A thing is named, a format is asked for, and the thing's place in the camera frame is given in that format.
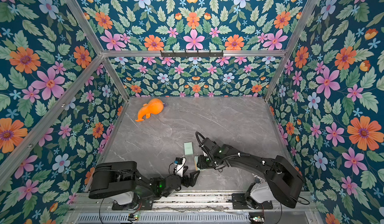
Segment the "mint box lid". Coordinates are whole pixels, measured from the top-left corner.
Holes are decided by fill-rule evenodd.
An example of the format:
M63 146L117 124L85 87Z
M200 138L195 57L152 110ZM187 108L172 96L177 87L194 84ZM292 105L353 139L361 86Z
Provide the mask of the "mint box lid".
M199 157L198 156L195 156L194 157L194 164L195 164L195 169L196 171L199 171L200 169L198 168L198 161L199 161Z

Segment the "mint green box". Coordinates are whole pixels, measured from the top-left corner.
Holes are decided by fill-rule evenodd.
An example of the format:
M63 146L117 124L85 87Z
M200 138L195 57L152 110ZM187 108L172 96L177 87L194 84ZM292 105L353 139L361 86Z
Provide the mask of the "mint green box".
M192 142L184 143L184 151L186 156L193 155L194 154L193 143Z

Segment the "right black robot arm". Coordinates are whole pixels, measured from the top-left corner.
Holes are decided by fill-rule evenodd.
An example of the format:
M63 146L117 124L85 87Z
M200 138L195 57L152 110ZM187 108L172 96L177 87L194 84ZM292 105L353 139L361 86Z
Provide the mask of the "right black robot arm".
M276 200L282 205L294 209L304 184L304 178L283 156L262 158L244 153L230 146L219 146L216 142L196 133L199 148L203 155L198 157L200 170L238 168L255 174L265 180L263 184L253 185L247 191L247 197L256 203Z

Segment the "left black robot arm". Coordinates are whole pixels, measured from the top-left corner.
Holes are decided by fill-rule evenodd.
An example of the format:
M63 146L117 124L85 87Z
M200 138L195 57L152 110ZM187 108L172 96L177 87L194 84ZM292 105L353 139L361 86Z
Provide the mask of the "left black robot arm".
M115 209L135 208L137 205L166 198L182 187L194 187L200 171L186 175L188 167L177 169L165 178L144 177L134 161L99 164L95 167L89 198L113 199Z

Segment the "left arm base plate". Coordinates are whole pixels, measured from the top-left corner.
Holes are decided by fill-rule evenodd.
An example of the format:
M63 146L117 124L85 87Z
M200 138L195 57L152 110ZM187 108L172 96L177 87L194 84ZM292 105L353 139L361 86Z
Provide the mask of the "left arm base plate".
M140 198L136 193L128 192L113 196L113 211L139 211L151 210L154 201L151 199Z

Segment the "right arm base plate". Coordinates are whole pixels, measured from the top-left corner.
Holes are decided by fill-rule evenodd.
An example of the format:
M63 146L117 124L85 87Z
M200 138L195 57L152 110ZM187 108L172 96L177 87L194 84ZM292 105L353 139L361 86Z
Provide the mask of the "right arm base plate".
M258 203L251 197L246 197L245 193L232 194L229 200L233 204L234 210L272 210L272 202L266 201Z

